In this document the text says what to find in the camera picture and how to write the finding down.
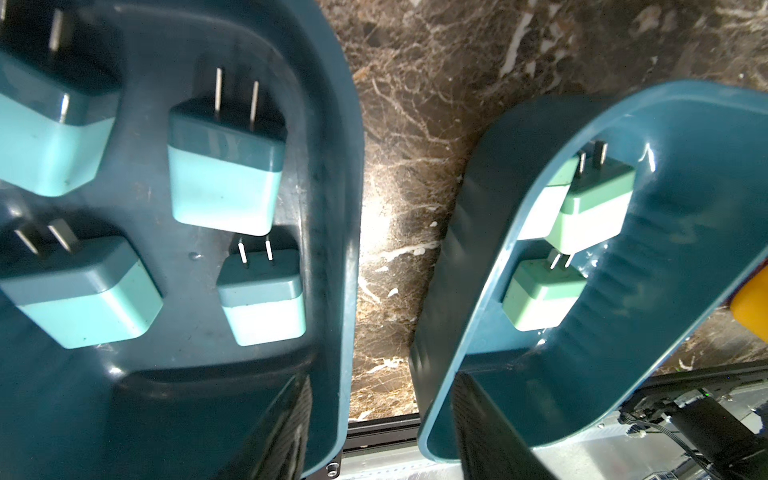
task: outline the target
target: plug prong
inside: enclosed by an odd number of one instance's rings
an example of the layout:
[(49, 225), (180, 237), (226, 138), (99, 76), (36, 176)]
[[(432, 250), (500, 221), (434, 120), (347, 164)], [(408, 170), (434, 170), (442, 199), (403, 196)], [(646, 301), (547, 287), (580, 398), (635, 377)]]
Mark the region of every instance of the plug prong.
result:
[(29, 251), (38, 257), (45, 257), (45, 251), (43, 250), (43, 237), (40, 235), (40, 232), (38, 232), (38, 229), (36, 229), (34, 225), (29, 222), (23, 223), (21, 226), (19, 226), (19, 228), (13, 230), (13, 232), (16, 233), (16, 236), (22, 242), (24, 242), (24, 245), (27, 246)]
[(64, 12), (59, 8), (53, 11), (51, 35), (48, 37), (48, 50), (56, 53), (61, 47), (61, 33), (64, 31)]
[(58, 113), (58, 123), (63, 124), (67, 120), (67, 113), (69, 112), (69, 94), (64, 94), (61, 97), (61, 110)]
[(578, 155), (578, 167), (576, 167), (576, 178), (581, 178), (584, 174), (584, 165), (587, 163), (587, 153), (583, 150), (579, 150)]
[(264, 244), (266, 245), (266, 258), (270, 259), (270, 262), (274, 263), (274, 259), (272, 257), (272, 242), (270, 242), (269, 235), (266, 236)]
[(547, 256), (547, 265), (549, 266), (549, 269), (554, 269), (558, 262), (560, 261), (560, 257), (562, 257), (563, 254), (558, 252), (558, 249), (553, 248), (551, 252), (549, 252), (549, 255)]
[(221, 88), (224, 72), (221, 67), (216, 69), (216, 91), (214, 92), (214, 117), (218, 120), (221, 114)]
[(57, 218), (48, 224), (48, 229), (56, 237), (59, 244), (64, 247), (70, 254), (75, 255), (77, 252), (83, 249), (80, 239), (75, 236), (72, 229), (67, 222), (61, 218)]
[(259, 101), (259, 82), (253, 83), (253, 95), (250, 98), (250, 130), (256, 125), (256, 105)]
[(608, 153), (608, 144), (604, 141), (594, 142), (594, 153), (592, 154), (592, 166), (600, 168), (605, 163), (605, 155)]
[(242, 237), (237, 241), (237, 249), (240, 250), (240, 259), (243, 261), (243, 266), (248, 268), (248, 256), (245, 254), (245, 244)]

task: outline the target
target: teal plastic tray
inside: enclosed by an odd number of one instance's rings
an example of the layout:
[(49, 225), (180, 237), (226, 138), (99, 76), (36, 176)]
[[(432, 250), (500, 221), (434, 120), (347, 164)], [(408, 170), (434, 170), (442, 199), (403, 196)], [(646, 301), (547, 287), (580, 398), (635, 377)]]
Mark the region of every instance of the teal plastic tray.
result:
[[(469, 161), (411, 349), (422, 453), (458, 459), (447, 395), (459, 370), (531, 447), (616, 409), (768, 254), (766, 132), (768, 95), (700, 81), (504, 114)], [(515, 239), (593, 140), (637, 168), (623, 230), (575, 256), (588, 284), (558, 328), (519, 332), (502, 299), (518, 262), (550, 247)]]
[[(305, 474), (323, 467), (346, 437), (363, 167), (359, 102), (336, 36), (314, 0), (68, 6), (72, 48), (123, 85), (118, 115), (92, 182), (58, 198), (2, 185), (0, 266), (30, 254), (10, 231), (18, 217), (63, 217), (83, 238), (127, 238), (164, 306), (139, 338), (66, 350), (0, 295), (0, 478), (213, 478), (298, 372), (313, 389)], [(31, 19), (30, 41), (45, 48), (53, 8), (8, 2), (6, 20)], [(216, 278), (239, 235), (171, 216), (168, 111), (210, 95), (220, 66), (223, 109), (239, 102), (247, 115), (257, 79), (257, 114), (286, 124), (271, 240), (301, 252), (300, 338), (237, 345)]]

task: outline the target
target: wall charger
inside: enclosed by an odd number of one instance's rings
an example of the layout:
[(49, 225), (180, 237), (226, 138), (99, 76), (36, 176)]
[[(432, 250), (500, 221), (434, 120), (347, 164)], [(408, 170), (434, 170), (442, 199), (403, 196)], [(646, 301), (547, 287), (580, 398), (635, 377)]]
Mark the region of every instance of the wall charger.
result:
[(239, 254), (230, 255), (221, 266), (216, 288), (224, 314), (238, 345), (277, 342), (306, 332), (304, 294), (299, 251), (246, 253), (243, 241)]
[(607, 144), (595, 143), (591, 165), (581, 158), (568, 195), (547, 241), (567, 255), (621, 232), (632, 198), (635, 169), (606, 158)]
[(0, 272), (0, 290), (66, 349), (146, 333), (163, 300), (128, 241), (79, 240), (61, 219), (48, 228), (61, 247), (30, 224), (15, 231), (35, 255)]
[(568, 315), (587, 285), (587, 279), (571, 266), (571, 258), (552, 250), (546, 259), (520, 262), (502, 301), (516, 329), (556, 327)]
[(46, 197), (94, 179), (120, 97), (109, 74), (68, 51), (69, 25), (55, 10), (47, 50), (25, 31), (0, 41), (0, 179)]
[(223, 71), (214, 100), (186, 101), (170, 110), (168, 161), (174, 218), (200, 227), (263, 236), (272, 229), (283, 173), (286, 132), (237, 106), (221, 108)]
[(518, 240), (544, 238), (549, 235), (554, 221), (558, 217), (558, 212), (560, 212), (560, 207), (563, 205), (563, 200), (568, 195), (568, 189), (571, 188), (579, 159), (584, 155), (584, 152), (579, 152), (577, 156), (568, 159), (554, 177), (549, 180), (547, 186), (536, 198), (531, 212), (525, 218)]

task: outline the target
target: marble countertop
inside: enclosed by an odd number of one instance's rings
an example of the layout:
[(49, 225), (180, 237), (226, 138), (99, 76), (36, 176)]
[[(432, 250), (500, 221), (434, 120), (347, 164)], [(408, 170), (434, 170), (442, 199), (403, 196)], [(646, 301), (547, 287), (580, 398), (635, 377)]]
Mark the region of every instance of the marble countertop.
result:
[[(472, 148), (543, 94), (676, 78), (768, 91), (768, 2), (319, 0), (362, 106), (366, 172), (350, 421), (417, 411), (408, 354)], [(768, 357), (717, 310), (661, 367)]]

